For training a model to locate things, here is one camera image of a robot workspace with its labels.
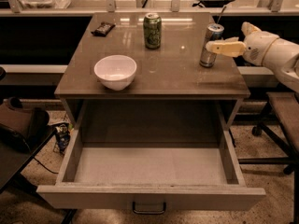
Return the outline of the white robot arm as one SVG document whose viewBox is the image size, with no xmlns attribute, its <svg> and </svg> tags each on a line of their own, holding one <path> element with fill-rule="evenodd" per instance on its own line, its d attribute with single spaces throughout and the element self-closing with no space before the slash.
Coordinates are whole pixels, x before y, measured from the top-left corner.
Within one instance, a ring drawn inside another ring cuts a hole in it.
<svg viewBox="0 0 299 224">
<path fill-rule="evenodd" d="M 228 57 L 242 56 L 246 62 L 271 70 L 276 79 L 299 92 L 299 45 L 243 22 L 243 41 L 237 37 L 208 41 L 205 48 Z"/>
</svg>

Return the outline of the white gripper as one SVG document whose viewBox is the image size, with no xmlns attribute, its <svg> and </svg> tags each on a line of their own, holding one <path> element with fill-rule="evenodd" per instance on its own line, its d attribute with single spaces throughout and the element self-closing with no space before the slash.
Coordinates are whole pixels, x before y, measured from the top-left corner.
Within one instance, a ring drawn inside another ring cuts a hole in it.
<svg viewBox="0 0 299 224">
<path fill-rule="evenodd" d="M 242 23 L 241 31 L 245 36 L 245 44 L 241 41 L 209 41 L 206 43 L 206 50 L 228 57 L 243 55 L 245 61 L 261 65 L 266 52 L 279 36 L 261 31 L 259 27 L 247 21 Z"/>
</svg>

